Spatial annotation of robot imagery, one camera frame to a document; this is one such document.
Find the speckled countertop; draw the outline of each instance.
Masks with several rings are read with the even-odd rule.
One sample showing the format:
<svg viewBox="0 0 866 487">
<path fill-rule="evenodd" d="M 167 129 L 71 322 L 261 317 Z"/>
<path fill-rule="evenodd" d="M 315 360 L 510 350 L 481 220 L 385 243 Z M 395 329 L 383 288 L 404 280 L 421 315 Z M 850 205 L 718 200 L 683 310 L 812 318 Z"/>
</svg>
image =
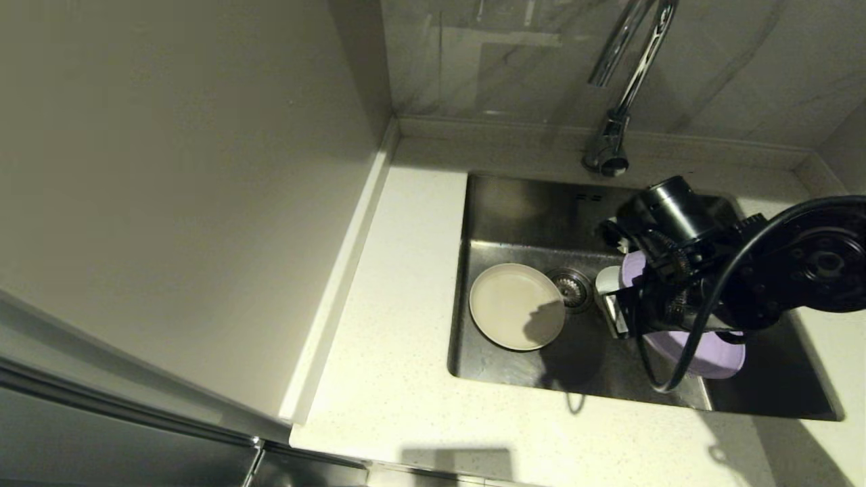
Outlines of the speckled countertop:
<svg viewBox="0 0 866 487">
<path fill-rule="evenodd" d="M 781 169 L 647 159 L 598 181 L 573 161 L 566 151 L 401 141 L 313 409 L 291 445 L 549 486 L 863 485 L 864 313 L 799 312 L 844 408 L 838 423 L 594 396 L 572 413 L 577 394 L 449 373 L 466 169 L 635 187 L 679 173 L 768 217 L 809 197 Z"/>
</svg>

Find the drain strainer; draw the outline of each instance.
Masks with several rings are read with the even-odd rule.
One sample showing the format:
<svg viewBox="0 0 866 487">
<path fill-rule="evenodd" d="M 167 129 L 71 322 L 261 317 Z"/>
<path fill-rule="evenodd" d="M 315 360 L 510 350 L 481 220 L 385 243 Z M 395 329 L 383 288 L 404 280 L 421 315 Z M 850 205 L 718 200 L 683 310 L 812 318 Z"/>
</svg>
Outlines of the drain strainer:
<svg viewBox="0 0 866 487">
<path fill-rule="evenodd" d="M 589 278 L 579 271 L 563 267 L 551 270 L 547 277 L 550 277 L 556 289 L 559 289 L 566 312 L 580 313 L 592 304 L 592 284 Z"/>
</svg>

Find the chrome faucet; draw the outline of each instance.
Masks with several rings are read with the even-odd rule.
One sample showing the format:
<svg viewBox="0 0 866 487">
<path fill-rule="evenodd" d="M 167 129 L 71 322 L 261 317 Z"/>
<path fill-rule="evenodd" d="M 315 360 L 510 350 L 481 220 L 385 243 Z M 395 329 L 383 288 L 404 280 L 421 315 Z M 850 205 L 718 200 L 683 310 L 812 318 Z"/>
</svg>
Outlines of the chrome faucet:
<svg viewBox="0 0 866 487">
<path fill-rule="evenodd" d="M 631 38 L 656 1 L 658 2 L 656 23 L 649 31 L 640 61 L 635 66 L 635 71 L 632 73 L 619 103 L 616 107 L 608 110 L 607 116 L 602 120 L 601 127 L 586 148 L 582 164 L 591 172 L 614 177 L 619 176 L 629 168 L 629 160 L 626 158 L 623 148 L 623 138 L 625 137 L 625 129 L 629 125 L 631 104 L 635 101 L 637 92 L 643 84 L 643 79 L 646 77 L 647 71 L 650 70 L 664 37 L 668 34 L 679 0 L 630 0 L 619 16 L 617 27 L 611 32 L 607 45 L 604 46 L 604 51 L 598 58 L 596 67 L 592 70 L 589 83 L 600 88 L 607 86 L 608 81 L 613 76 L 613 71 L 617 68 L 623 53 L 628 48 Z"/>
</svg>

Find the wall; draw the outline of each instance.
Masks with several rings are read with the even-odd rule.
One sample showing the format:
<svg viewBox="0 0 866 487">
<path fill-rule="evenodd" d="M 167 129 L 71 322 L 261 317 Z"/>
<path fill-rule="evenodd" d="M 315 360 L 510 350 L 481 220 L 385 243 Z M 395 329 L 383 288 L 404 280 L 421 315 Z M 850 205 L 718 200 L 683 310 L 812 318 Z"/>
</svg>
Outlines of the wall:
<svg viewBox="0 0 866 487">
<path fill-rule="evenodd" d="M 818 154 L 849 192 L 866 194 L 866 103 L 821 144 Z"/>
<path fill-rule="evenodd" d="M 390 116 L 380 15 L 0 3 L 0 289 L 275 415 Z"/>
<path fill-rule="evenodd" d="M 395 108 L 594 128 L 629 71 L 586 84 L 625 4 L 383 0 Z M 861 0 L 683 1 L 631 129 L 816 148 L 866 97 L 864 24 Z"/>
</svg>

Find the stainless steel sink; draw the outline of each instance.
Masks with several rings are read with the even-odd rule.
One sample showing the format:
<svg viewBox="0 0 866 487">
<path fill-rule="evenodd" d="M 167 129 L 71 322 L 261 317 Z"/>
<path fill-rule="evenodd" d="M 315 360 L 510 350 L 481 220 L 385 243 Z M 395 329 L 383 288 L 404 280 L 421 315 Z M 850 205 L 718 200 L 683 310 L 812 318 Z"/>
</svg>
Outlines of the stainless steel sink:
<svg viewBox="0 0 866 487">
<path fill-rule="evenodd" d="M 592 303 L 566 317 L 553 343 L 514 352 L 488 340 L 472 321 L 468 296 L 482 271 L 498 263 L 522 263 L 548 273 L 574 269 L 591 283 L 623 256 L 594 235 L 602 220 L 637 190 L 565 185 L 472 175 L 464 210 L 448 367 L 464 379 L 605 396 L 705 411 L 787 418 L 840 420 L 806 352 L 798 327 L 783 317 L 746 344 L 746 364 L 731 379 L 688 376 L 669 394 L 655 392 L 644 374 L 634 340 L 611 337 Z M 738 212 L 724 198 L 703 197 L 720 221 Z M 671 365 L 655 357 L 659 373 Z"/>
</svg>

